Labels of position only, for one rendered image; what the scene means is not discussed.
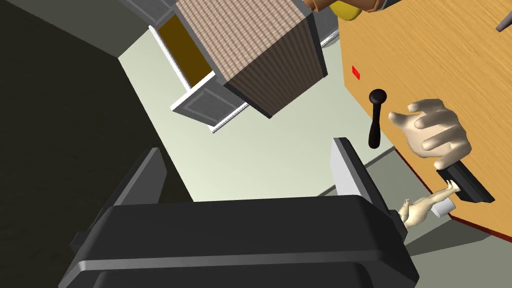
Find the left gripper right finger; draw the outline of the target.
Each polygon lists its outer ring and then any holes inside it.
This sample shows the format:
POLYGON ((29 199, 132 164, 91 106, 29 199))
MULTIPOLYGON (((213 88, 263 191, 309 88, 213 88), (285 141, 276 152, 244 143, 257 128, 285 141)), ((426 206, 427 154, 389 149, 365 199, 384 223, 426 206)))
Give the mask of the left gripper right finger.
POLYGON ((346 137, 332 140, 330 167, 338 195, 359 195, 379 210, 389 213, 382 194, 346 137))

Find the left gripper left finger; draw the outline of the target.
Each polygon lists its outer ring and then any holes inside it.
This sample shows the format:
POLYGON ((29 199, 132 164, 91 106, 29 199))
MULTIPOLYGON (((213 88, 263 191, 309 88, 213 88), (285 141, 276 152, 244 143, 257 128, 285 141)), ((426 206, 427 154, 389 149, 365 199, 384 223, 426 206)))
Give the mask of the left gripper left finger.
POLYGON ((161 150, 157 147, 145 149, 111 194, 104 209, 119 205, 157 203, 166 176, 167 169, 161 150))

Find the black ladle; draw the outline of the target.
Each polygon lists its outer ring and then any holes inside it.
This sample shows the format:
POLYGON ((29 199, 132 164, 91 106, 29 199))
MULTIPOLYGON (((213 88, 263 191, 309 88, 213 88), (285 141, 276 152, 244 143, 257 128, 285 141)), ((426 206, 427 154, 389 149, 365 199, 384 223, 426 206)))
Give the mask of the black ladle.
POLYGON ((380 116, 382 104, 387 100, 387 94, 383 89, 374 89, 369 94, 372 103, 372 121, 368 135, 368 146, 377 149, 381 143, 380 116))

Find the small beige figurine white base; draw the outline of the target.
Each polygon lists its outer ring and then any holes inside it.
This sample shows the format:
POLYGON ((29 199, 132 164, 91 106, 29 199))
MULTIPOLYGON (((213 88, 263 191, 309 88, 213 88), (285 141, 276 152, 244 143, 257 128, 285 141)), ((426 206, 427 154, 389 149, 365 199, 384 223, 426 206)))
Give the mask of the small beige figurine white base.
POLYGON ((406 229, 424 222, 428 212, 432 210, 434 205, 449 199, 450 195, 461 191, 459 185, 453 180, 447 180, 446 183, 447 188, 436 191, 427 197, 420 198, 414 203, 410 203, 410 199, 404 200, 398 213, 406 229))

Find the grey panelled door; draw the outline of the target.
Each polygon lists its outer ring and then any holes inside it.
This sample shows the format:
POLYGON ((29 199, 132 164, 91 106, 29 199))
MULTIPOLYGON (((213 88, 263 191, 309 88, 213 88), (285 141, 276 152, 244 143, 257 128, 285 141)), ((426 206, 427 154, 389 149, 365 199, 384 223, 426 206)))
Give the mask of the grey panelled door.
POLYGON ((188 89, 170 109, 195 121, 208 125, 215 133, 249 106, 241 98, 219 83, 211 71, 195 86, 188 89))

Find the beige hand statue black base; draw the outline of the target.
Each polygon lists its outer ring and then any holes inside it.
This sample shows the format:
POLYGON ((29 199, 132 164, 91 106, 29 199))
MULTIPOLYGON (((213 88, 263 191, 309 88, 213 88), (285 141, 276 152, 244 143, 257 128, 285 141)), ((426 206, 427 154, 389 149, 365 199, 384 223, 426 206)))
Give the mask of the beige hand statue black base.
POLYGON ((437 174, 447 188, 432 194, 436 202, 450 195, 470 203, 492 203, 495 198, 461 162, 472 151, 458 116, 440 99, 423 99, 407 107, 409 114, 389 112, 389 120, 405 135, 410 150, 420 158, 434 158, 437 174))

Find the light wooden table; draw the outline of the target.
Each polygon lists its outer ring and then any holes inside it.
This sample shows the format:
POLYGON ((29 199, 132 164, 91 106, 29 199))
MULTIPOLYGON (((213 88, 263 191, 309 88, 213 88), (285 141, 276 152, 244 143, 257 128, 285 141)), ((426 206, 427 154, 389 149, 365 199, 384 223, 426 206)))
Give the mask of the light wooden table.
POLYGON ((405 114, 421 99, 440 99, 456 113, 472 146, 463 163, 495 200, 470 203, 452 195, 451 218, 509 242, 512 27, 495 27, 511 11, 512 0, 402 0, 338 23, 345 87, 368 114, 370 91, 386 91, 381 130, 428 190, 445 187, 434 160, 411 152, 388 114, 405 114))

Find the yellow rounded object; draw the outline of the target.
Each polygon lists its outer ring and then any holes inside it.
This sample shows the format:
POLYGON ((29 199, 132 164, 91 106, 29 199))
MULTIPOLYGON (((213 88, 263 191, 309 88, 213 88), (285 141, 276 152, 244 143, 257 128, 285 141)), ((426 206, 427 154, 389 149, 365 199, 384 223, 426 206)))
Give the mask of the yellow rounded object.
POLYGON ((337 0, 329 5, 332 12, 344 21, 352 21, 356 19, 362 12, 362 9, 353 5, 337 0))

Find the orange-brown rounded object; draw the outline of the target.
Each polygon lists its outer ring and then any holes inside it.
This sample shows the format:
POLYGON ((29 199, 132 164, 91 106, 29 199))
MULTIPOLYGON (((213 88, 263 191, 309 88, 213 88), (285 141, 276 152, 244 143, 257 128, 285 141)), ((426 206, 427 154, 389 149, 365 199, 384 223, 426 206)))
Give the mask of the orange-brown rounded object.
POLYGON ((315 12, 320 12, 327 6, 336 2, 342 2, 368 13, 381 9, 386 1, 387 0, 303 0, 303 2, 315 12))

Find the grey metal utensil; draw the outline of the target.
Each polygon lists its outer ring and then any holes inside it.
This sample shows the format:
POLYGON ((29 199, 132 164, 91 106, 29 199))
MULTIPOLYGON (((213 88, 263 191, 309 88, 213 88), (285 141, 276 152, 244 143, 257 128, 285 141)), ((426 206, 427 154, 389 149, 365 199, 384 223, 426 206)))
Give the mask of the grey metal utensil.
POLYGON ((512 25, 512 11, 496 26, 497 32, 502 32, 506 28, 512 25))

